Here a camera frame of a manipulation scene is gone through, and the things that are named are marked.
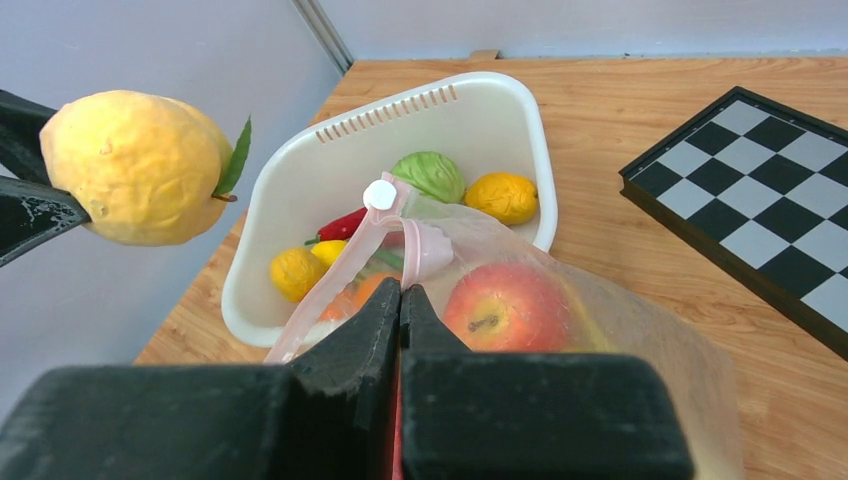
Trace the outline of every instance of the wall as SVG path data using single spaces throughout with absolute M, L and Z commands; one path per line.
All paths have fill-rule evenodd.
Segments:
M 760 55 L 848 48 L 844 0 L 320 0 L 357 59 Z
M 47 368 L 132 361 L 246 207 L 262 164 L 339 80 L 289 1 L 0 3 L 0 88 L 53 108 L 115 88 L 168 95 L 233 142 L 248 114 L 254 125 L 241 200 L 191 243 L 121 247 L 79 228 L 0 269 L 0 418 Z

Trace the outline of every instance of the green cabbage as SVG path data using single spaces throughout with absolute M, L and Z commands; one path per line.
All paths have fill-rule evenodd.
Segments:
M 459 168 L 438 152 L 407 155 L 392 168 L 391 174 L 442 203 L 459 203 L 465 194 L 465 179 Z

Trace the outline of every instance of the white square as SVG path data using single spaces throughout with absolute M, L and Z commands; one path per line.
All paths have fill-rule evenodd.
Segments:
M 785 250 L 789 242 L 749 220 L 722 240 L 721 245 L 748 265 L 760 268 Z
M 756 217 L 781 198 L 783 195 L 751 177 L 742 177 L 718 196 L 719 200 L 748 218 Z
M 712 121 L 733 133 L 744 135 L 768 117 L 766 112 L 737 100 L 713 117 Z
M 724 150 L 715 155 L 717 159 L 745 175 L 753 172 L 755 168 L 773 156 L 774 151 L 745 137 L 737 138 L 733 143 L 725 147 Z
M 691 143 L 680 142 L 662 154 L 657 161 L 674 173 L 685 177 L 707 163 L 710 158 L 709 153 L 698 149 Z
M 714 198 L 711 193 L 684 178 L 657 197 L 657 200 L 686 219 Z
M 848 278 L 834 275 L 801 301 L 848 332 Z
M 848 231 L 833 222 L 818 224 L 794 245 L 835 272 L 848 267 Z
M 814 172 L 830 165 L 848 148 L 812 132 L 804 132 L 794 142 L 783 147 L 780 154 Z
M 848 205 L 848 187 L 814 173 L 787 193 L 786 198 L 824 218 L 830 218 Z

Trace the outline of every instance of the wooden table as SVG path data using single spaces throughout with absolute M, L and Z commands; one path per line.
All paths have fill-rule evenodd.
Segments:
M 848 128 L 848 59 L 472 60 L 357 62 L 314 121 L 472 70 L 524 82 L 559 200 L 551 254 L 678 312 L 732 355 L 749 478 L 848 478 L 848 363 L 624 199 L 617 173 L 734 85 Z M 243 221 L 139 364 L 263 359 L 220 313 Z

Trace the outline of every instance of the black and white checkered board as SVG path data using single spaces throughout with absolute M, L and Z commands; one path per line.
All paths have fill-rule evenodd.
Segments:
M 848 358 L 848 132 L 734 88 L 622 194 Z

